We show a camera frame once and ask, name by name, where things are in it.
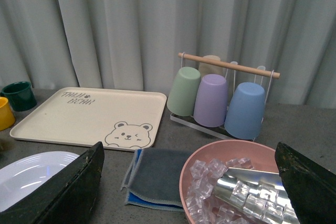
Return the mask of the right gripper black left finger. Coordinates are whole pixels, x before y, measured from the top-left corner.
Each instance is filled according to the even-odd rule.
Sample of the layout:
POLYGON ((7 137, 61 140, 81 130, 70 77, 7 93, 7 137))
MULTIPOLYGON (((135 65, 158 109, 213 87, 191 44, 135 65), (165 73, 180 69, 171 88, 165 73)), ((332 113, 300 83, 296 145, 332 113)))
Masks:
POLYGON ((104 164, 101 142, 7 210, 1 223, 88 223, 104 164))

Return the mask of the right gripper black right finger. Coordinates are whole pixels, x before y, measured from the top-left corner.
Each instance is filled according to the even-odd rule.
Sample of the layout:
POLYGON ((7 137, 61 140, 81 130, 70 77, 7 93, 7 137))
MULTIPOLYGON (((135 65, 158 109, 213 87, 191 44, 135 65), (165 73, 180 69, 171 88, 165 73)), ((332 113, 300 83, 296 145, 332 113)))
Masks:
POLYGON ((300 223, 335 223, 335 174, 279 142, 275 161, 300 223))

